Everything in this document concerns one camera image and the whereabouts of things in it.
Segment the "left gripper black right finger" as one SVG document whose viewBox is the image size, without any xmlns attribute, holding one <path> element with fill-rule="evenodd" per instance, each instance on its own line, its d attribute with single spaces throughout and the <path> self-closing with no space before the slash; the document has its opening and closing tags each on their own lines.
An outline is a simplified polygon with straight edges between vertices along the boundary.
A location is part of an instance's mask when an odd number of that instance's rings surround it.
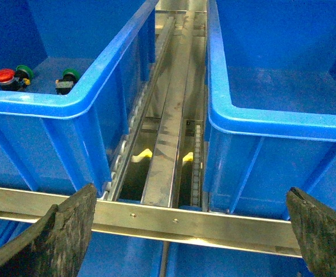
<svg viewBox="0 0 336 277">
<path fill-rule="evenodd" d="M 297 187 L 286 194 L 286 206 L 308 269 L 314 276 L 336 276 L 336 211 Z"/>
</svg>

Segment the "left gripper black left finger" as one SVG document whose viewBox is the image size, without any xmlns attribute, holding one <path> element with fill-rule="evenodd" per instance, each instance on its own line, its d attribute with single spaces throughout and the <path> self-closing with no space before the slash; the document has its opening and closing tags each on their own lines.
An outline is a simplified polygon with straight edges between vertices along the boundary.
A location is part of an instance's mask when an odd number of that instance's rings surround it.
<svg viewBox="0 0 336 277">
<path fill-rule="evenodd" d="M 96 188 L 88 184 L 0 248 L 0 276 L 77 276 L 92 237 Z"/>
</svg>

